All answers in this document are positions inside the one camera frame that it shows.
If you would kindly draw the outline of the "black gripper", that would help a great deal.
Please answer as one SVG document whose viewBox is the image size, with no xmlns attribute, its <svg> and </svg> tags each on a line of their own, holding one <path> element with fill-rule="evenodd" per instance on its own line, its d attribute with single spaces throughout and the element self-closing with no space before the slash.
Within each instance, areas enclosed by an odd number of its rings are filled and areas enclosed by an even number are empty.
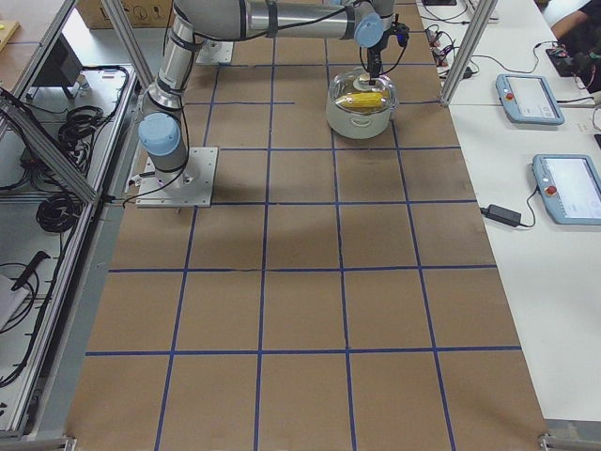
<svg viewBox="0 0 601 451">
<path fill-rule="evenodd" d="M 367 49 L 367 71 L 370 75 L 380 75 L 381 51 L 377 46 Z M 375 86 L 377 79 L 377 76 L 370 76 L 369 85 Z"/>
</svg>

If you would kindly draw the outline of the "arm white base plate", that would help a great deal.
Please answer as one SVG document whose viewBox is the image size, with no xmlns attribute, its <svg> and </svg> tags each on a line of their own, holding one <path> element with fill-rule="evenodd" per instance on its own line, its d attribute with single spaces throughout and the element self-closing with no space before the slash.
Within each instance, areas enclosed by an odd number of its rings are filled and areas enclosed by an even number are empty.
<svg viewBox="0 0 601 451">
<path fill-rule="evenodd" d="M 175 181 L 178 171 L 166 174 L 157 171 L 150 157 L 146 158 L 147 172 L 153 175 L 141 179 L 138 208 L 209 208 L 218 160 L 218 149 L 191 148 L 188 164 Z"/>
<path fill-rule="evenodd" d="M 196 57 L 199 66 L 229 65 L 232 61 L 234 43 L 230 41 L 207 40 Z"/>
</svg>

